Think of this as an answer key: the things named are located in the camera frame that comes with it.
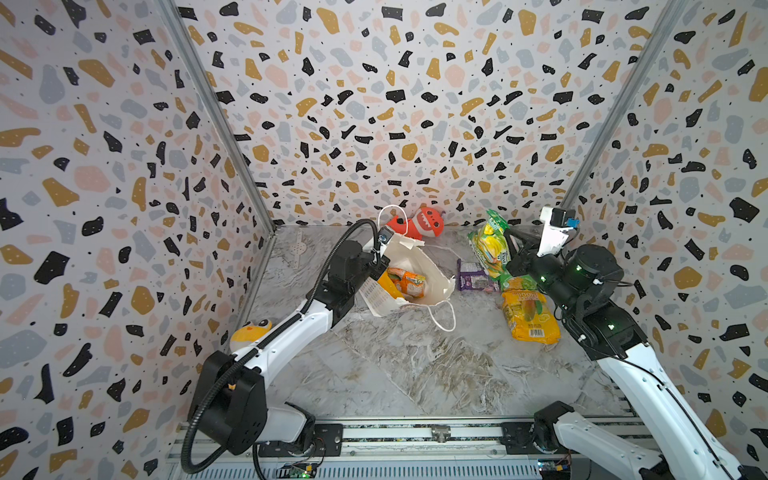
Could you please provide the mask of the green Fox's candy packet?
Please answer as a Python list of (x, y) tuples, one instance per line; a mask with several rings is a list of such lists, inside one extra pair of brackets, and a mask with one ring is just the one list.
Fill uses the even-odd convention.
[(476, 230), (468, 234), (470, 247), (487, 275), (504, 283), (511, 277), (506, 266), (511, 260), (510, 247), (505, 237), (509, 225), (495, 210), (487, 211), (487, 218)]

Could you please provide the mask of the yellow chips packet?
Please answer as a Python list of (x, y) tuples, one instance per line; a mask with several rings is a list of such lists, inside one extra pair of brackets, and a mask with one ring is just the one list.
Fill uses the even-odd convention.
[(540, 292), (510, 290), (502, 293), (502, 300), (502, 311), (514, 339), (544, 345), (560, 341), (557, 320)]

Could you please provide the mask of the white printed paper bag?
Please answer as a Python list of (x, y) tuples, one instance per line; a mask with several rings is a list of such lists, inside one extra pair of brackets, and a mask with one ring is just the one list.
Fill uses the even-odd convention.
[(424, 252), (425, 241), (444, 231), (442, 214), (431, 207), (421, 207), (413, 215), (404, 209), (389, 221), (377, 218), (379, 246), (366, 249), (379, 252), (388, 262), (384, 272), (363, 283), (360, 295), (369, 311), (385, 317), (406, 307), (424, 308), (435, 326), (450, 333), (457, 324), (450, 302), (455, 279), (448, 277)]

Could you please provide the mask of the orange snack stick packet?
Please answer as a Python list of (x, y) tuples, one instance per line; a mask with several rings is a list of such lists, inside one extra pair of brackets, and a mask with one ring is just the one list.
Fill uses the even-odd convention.
[(387, 274), (395, 283), (397, 289), (406, 299), (423, 298), (426, 294), (427, 279), (421, 274), (402, 268), (390, 267)]

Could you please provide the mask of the purple snack packet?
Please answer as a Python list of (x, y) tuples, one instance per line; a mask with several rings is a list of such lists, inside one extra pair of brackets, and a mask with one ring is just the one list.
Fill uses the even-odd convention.
[(477, 262), (457, 260), (456, 289), (459, 291), (498, 292), (498, 282)]

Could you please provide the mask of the green snack packet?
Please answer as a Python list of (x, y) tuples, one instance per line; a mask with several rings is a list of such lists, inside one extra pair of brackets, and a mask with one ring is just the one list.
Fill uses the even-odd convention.
[(536, 282), (529, 275), (517, 277), (501, 275), (499, 277), (499, 285), (502, 292), (513, 290), (532, 291), (537, 288)]

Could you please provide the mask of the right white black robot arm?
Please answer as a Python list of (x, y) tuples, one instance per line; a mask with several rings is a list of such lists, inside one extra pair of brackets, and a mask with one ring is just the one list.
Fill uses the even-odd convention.
[(532, 443), (543, 453), (573, 450), (619, 479), (763, 479), (707, 429), (659, 362), (632, 315), (611, 300), (623, 270), (605, 247), (585, 244), (561, 258), (541, 255), (543, 238), (515, 227), (504, 232), (506, 268), (528, 275), (561, 311), (565, 330), (619, 387), (654, 439), (642, 447), (554, 402), (533, 417)]

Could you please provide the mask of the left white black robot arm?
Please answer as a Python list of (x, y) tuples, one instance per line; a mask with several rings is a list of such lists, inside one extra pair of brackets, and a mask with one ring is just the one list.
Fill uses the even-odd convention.
[(205, 360), (181, 447), (185, 472), (199, 472), (225, 453), (239, 455), (259, 444), (299, 455), (313, 447), (315, 416), (291, 403), (270, 405), (267, 388), (295, 356), (346, 316), (367, 280), (386, 271), (387, 243), (382, 233), (368, 247), (341, 240), (306, 300), (285, 320), (262, 338)]

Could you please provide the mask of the yellow snack bar packet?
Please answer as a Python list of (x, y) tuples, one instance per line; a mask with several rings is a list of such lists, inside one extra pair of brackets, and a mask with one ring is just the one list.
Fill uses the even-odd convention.
[(397, 289), (395, 283), (389, 277), (387, 273), (383, 273), (377, 280), (377, 283), (382, 287), (393, 299), (404, 299), (404, 295)]

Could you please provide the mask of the red shark plush toy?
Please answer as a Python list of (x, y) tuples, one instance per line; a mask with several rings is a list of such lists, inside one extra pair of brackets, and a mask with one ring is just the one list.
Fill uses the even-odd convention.
[(395, 233), (415, 240), (437, 238), (445, 228), (442, 214), (431, 207), (421, 207), (408, 219), (395, 216), (387, 226)]

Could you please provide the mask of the yellow plush toy red dress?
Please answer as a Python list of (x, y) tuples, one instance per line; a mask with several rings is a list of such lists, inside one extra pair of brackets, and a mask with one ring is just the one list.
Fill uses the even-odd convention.
[(232, 344), (248, 344), (265, 336), (272, 329), (273, 324), (268, 319), (262, 319), (255, 323), (248, 323), (234, 332), (231, 337)]

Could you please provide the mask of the green circuit board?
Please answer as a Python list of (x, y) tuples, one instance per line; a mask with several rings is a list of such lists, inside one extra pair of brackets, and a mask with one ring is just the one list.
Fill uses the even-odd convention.
[(315, 479), (318, 465), (315, 463), (284, 464), (276, 470), (277, 479)]

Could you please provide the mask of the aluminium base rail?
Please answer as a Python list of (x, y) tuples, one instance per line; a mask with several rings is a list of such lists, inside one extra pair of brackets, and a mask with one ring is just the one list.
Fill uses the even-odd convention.
[(613, 473), (573, 447), (545, 454), (504, 444), (505, 424), (526, 417), (325, 418), (325, 448), (298, 455), (268, 444), (225, 453), (200, 479), (277, 479), (284, 464), (315, 463), (315, 479), (611, 479)]

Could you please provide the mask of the right corner aluminium post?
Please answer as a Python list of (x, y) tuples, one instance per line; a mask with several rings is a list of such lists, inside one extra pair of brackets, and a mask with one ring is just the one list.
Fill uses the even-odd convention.
[(689, 2), (685, 0), (669, 0), (664, 5), (653, 27), (650, 38), (647, 40), (644, 49), (640, 52), (635, 67), (630, 72), (626, 83), (617, 95), (606, 120), (598, 129), (584, 161), (573, 176), (573, 180), (559, 204), (561, 208), (573, 209), (575, 207), (581, 189), (588, 183), (589, 175), (598, 164), (621, 120), (633, 105), (633, 98), (640, 91), (644, 79), (657, 61), (665, 42), (672, 34), (677, 22), (682, 18), (688, 4)]

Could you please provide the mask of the corner aluminium post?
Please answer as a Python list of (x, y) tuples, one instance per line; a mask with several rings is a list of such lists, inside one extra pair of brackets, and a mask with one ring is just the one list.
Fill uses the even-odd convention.
[(242, 152), (238, 148), (234, 133), (223, 114), (215, 90), (207, 79), (204, 65), (197, 55), (194, 42), (186, 30), (176, 3), (171, 0), (159, 0), (156, 1), (156, 4), (159, 10), (159, 15), (162, 17), (169, 30), (169, 36), (177, 47), (178, 54), (186, 65), (190, 79), (198, 91), (205, 110), (210, 116), (211, 123), (219, 135), (219, 138), (233, 163), (235, 172), (241, 180), (243, 188), (254, 207), (257, 221), (267, 232), (268, 236), (273, 236), (276, 230), (274, 222), (269, 217), (267, 208), (264, 205), (253, 176), (244, 160)]
[(581, 189), (588, 183), (589, 175), (598, 164), (621, 120), (633, 105), (633, 98), (640, 91), (644, 79), (657, 61), (665, 42), (672, 34), (677, 22), (682, 18), (688, 4), (689, 2), (685, 0), (669, 0), (664, 5), (653, 27), (650, 38), (647, 40), (644, 49), (640, 52), (635, 67), (630, 72), (626, 83), (617, 95), (606, 120), (598, 129), (584, 161), (573, 176), (573, 180), (559, 204), (561, 208), (573, 209), (575, 207)]

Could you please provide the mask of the left corner aluminium post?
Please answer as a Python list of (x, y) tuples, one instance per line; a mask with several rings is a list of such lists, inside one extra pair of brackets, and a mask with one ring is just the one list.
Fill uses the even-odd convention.
[(269, 217), (267, 208), (264, 205), (253, 176), (244, 160), (242, 152), (238, 148), (234, 133), (223, 114), (215, 90), (207, 79), (204, 65), (197, 55), (194, 42), (186, 30), (176, 3), (171, 0), (159, 0), (156, 1), (156, 4), (159, 10), (159, 15), (162, 17), (169, 30), (169, 36), (177, 47), (178, 54), (186, 65), (190, 79), (198, 91), (205, 110), (210, 116), (211, 123), (219, 135), (219, 138), (233, 163), (235, 172), (241, 180), (243, 188), (254, 207), (257, 221), (267, 232), (268, 236), (273, 236), (276, 230), (274, 222)]

